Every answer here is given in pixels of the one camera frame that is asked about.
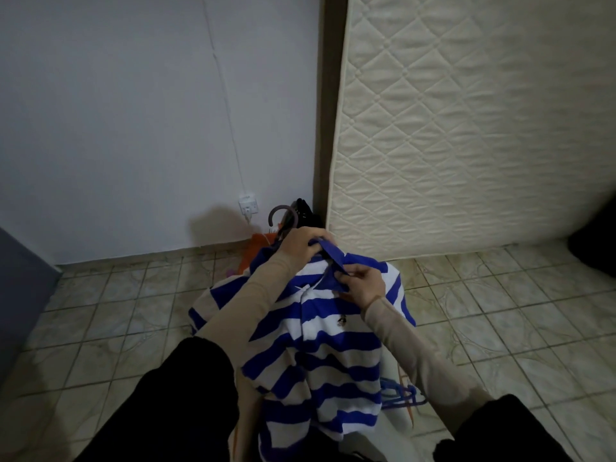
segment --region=hand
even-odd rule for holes
[[[336,243],[333,235],[324,228],[292,228],[282,241],[279,250],[294,259],[297,271],[299,271],[312,259],[312,256],[323,249],[319,243],[308,246],[310,240],[318,237],[331,241],[333,244]]]
[[[367,310],[374,300],[385,296],[385,282],[378,269],[363,264],[345,264],[344,270],[349,275],[335,273],[336,279],[349,287],[349,294],[341,297],[349,299],[362,311]]]

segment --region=electrical outlet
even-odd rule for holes
[[[259,207],[257,206],[257,198],[254,197],[254,194],[241,196],[238,202],[240,203],[240,209],[242,210],[242,214],[244,216],[256,214],[259,211]]]

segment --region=beige sleeve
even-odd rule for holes
[[[452,435],[491,396],[451,362],[435,354],[385,298],[365,312],[366,324],[420,389]]]
[[[259,266],[239,292],[196,336],[218,344],[234,368],[238,368],[257,325],[302,267],[297,265],[294,258],[278,251]]]

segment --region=mattress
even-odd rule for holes
[[[567,235],[616,188],[615,0],[349,0],[327,227],[381,260]]]

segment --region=blue and white striped shirt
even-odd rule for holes
[[[411,324],[400,274],[391,264],[344,254],[325,242],[320,254],[288,283],[248,344],[242,372],[264,395],[259,451],[265,461],[289,460],[311,425],[341,441],[344,434],[376,424],[381,410],[381,342],[366,326],[358,306],[338,298],[347,291],[334,271],[361,263],[381,271],[390,303]],[[263,248],[239,276],[225,279],[189,310],[196,333],[273,255]]]

